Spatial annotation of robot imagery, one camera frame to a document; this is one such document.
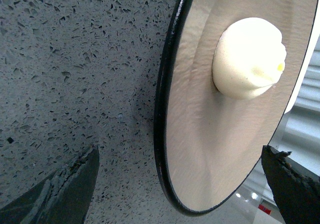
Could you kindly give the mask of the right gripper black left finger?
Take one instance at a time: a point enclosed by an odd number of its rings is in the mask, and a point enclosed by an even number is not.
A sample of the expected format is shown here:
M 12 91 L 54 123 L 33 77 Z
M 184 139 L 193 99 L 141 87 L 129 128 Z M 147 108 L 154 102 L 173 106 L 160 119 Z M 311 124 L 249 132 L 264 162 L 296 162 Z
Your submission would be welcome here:
M 82 224 L 100 166 L 90 146 L 0 210 L 2 224 Z

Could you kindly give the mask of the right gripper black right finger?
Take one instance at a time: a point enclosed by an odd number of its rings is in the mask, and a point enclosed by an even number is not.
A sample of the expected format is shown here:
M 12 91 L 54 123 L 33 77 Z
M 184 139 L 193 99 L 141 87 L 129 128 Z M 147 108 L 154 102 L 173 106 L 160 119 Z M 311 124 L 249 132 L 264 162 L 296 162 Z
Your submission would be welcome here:
M 261 164 L 273 199 L 287 224 L 320 222 L 320 177 L 289 155 L 264 145 Z

